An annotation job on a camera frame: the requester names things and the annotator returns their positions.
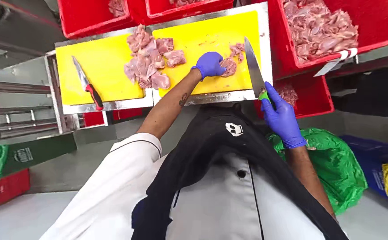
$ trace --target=tattoo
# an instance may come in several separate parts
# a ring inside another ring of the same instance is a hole
[[[188,99],[188,95],[187,94],[182,95],[182,98],[179,101],[179,107],[185,106],[185,103],[187,102],[187,99]]]

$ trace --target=apron logo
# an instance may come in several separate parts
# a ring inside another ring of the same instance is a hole
[[[226,130],[230,132],[234,137],[238,137],[243,134],[243,128],[241,125],[235,125],[234,123],[225,123]]]

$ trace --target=blue container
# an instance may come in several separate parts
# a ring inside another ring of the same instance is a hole
[[[388,163],[388,144],[354,136],[340,136],[350,146],[363,169],[364,176],[370,188],[382,196],[388,197],[383,182],[382,164]]]

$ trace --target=meat scraps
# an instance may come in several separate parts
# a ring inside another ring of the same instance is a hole
[[[125,14],[124,0],[109,0],[108,9],[115,18],[123,16]]]
[[[358,46],[358,26],[346,12],[331,13],[322,0],[282,3],[300,63]]]
[[[174,4],[176,7],[185,6],[187,4],[201,2],[205,0],[169,0],[170,4]]]
[[[153,87],[158,90],[170,87],[169,77],[157,70],[165,67],[163,54],[168,55],[167,64],[170,67],[186,63],[182,50],[172,51],[173,38],[154,39],[145,32],[143,25],[139,25],[133,34],[127,37],[127,43],[133,58],[124,65],[124,73],[133,84],[138,82],[141,88]]]
[[[183,50],[173,50],[164,54],[167,58],[167,66],[174,68],[177,64],[184,64],[187,62]]]
[[[151,84],[152,84],[152,87],[155,88],[155,90],[158,90],[159,88],[162,88],[162,89],[170,88],[169,77],[166,74],[159,73],[158,71],[156,71],[151,76]]]
[[[149,35],[140,24],[132,35],[127,37],[127,43],[129,44],[132,52],[138,52],[140,49],[146,47],[154,37]]]
[[[173,50],[173,38],[158,38],[157,40],[157,50],[160,54],[170,52]]]
[[[298,100],[298,94],[294,90],[291,84],[287,84],[282,88],[276,87],[275,90],[278,94],[286,101],[288,104],[294,106],[296,101]]]
[[[237,70],[237,63],[235,63],[234,59],[232,57],[223,59],[222,62],[220,62],[221,67],[226,68],[226,71],[221,75],[223,77],[231,76],[235,73]]]
[[[244,43],[236,43],[235,45],[229,45],[229,48],[231,49],[231,55],[229,55],[229,57],[235,57],[238,55],[238,62],[241,63],[244,60]]]

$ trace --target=gloved hand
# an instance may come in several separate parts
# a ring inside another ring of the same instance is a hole
[[[261,110],[265,112],[266,124],[281,138],[285,148],[291,149],[306,145],[306,140],[300,134],[293,107],[281,98],[269,82],[265,82],[265,87],[276,107],[274,110],[268,99],[262,99]]]
[[[191,69],[197,68],[200,70],[201,77],[219,76],[222,75],[226,68],[220,66],[220,62],[223,60],[223,57],[217,52],[206,52],[203,54],[197,61],[197,65]]]

